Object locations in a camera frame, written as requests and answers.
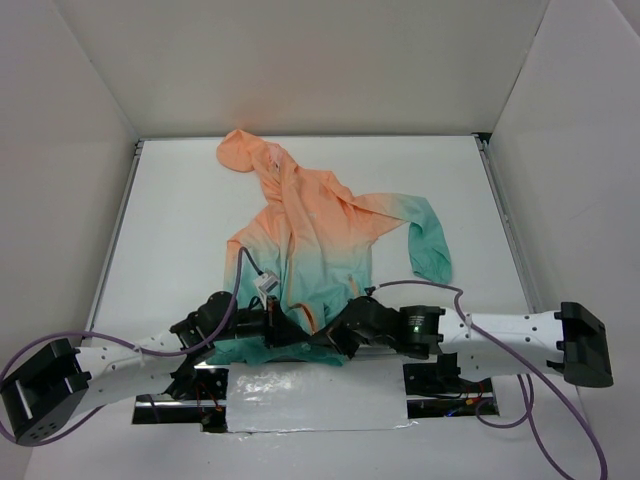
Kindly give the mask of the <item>orange and teal gradient jacket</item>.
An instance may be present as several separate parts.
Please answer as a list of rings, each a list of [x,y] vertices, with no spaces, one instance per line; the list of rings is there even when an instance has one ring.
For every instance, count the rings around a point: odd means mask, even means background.
[[[265,207],[227,242],[224,288],[239,306],[256,296],[254,272],[237,266],[246,248],[257,266],[279,279],[275,296],[285,315],[307,334],[326,327],[372,283],[371,247],[409,226],[412,271],[448,284],[452,260],[441,223],[423,197],[376,193],[355,196],[330,171],[299,166],[289,153],[242,130],[216,151],[226,168],[257,174]]]

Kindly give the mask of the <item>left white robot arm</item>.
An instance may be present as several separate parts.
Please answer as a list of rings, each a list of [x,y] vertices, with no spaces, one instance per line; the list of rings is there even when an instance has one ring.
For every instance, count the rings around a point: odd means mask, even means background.
[[[47,342],[1,382],[1,399],[21,446],[45,444],[73,417],[139,395],[181,400],[195,391],[198,364],[225,340],[257,339],[267,348],[309,339],[279,301],[238,308],[217,292],[169,329],[138,342],[74,347],[63,336]]]

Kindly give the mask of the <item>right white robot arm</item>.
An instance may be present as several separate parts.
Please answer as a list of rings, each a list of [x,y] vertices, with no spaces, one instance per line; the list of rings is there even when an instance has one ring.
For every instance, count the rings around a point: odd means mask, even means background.
[[[467,381],[534,371],[579,387],[613,384],[606,328],[575,302],[538,314],[461,318],[452,309],[394,309],[361,296],[310,341],[348,358],[362,345],[385,346],[413,359],[434,357],[436,382],[446,391],[457,391]]]

